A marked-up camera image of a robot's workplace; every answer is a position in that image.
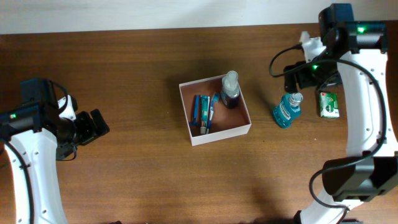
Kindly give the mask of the green Dettol soap bar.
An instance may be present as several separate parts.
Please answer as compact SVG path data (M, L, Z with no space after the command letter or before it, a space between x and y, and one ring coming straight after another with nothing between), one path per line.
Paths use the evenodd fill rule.
M339 118L340 112L335 93L320 92L320 117Z

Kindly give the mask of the clear pump bottle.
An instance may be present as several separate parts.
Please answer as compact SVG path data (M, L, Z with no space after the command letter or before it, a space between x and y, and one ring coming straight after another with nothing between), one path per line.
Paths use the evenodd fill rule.
M233 109L239 104L238 77L238 73L232 70L222 78L221 99L228 109Z

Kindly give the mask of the Colgate toothpaste tube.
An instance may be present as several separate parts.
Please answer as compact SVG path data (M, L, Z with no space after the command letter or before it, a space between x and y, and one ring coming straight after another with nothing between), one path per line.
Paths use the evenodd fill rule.
M206 134L208 126L208 114L210 109L210 96L202 95L201 99L201 127L200 134Z

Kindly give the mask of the blue disposable razor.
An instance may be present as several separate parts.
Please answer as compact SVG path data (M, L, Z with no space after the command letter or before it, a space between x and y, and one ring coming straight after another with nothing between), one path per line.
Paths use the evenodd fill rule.
M200 127L200 123L198 122L199 106L200 106L200 96L195 95L193 116L192 116L192 120L189 122L190 126Z

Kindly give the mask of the white box, pink interior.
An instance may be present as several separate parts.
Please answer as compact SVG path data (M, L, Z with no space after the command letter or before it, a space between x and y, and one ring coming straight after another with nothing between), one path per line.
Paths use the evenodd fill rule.
M193 114L195 111L195 96L213 96L214 93L219 93L221 91L222 78L223 76L219 75L179 84L185 122L192 146L247 134L251 127L251 119L243 93L239 94L238 106L233 109L225 107L222 100L215 103L215 113L208 134L201 135L200 127L195 127L190 124L193 121Z

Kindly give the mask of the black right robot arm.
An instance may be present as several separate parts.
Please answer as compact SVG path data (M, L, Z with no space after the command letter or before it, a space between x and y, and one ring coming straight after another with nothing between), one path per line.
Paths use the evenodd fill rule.
M362 203L397 185L397 139L386 90L388 38L385 23L357 21L349 3L334 3L318 16L320 36L302 33L300 66L320 83L345 91L346 157L318 171L322 191L294 216L295 223L342 223Z

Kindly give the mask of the blue Listerine mouthwash bottle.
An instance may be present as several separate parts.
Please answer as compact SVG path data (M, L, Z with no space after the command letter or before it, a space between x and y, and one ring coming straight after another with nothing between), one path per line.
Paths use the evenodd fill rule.
M286 93L280 103L273 109L275 122L281 128L289 128L294 119L301 115L300 104L303 101L301 93Z

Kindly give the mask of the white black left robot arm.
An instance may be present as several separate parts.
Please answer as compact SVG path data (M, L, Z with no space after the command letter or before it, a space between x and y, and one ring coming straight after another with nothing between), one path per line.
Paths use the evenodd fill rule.
M56 163L109 133L99 110L78 111L64 87L44 78L21 82L22 104L1 114L1 142L11 162L16 223L66 223Z

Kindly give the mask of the blue toothbrush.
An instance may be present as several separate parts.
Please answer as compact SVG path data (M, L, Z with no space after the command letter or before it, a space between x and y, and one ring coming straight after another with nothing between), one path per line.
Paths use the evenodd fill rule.
M211 98L211 103L210 103L210 115L208 118L208 125L206 128L206 134L210 133L210 128L211 128L211 123L212 123L212 119L213 119L213 115L214 115L214 105L219 101L220 98L220 94L219 93L214 93L212 98Z

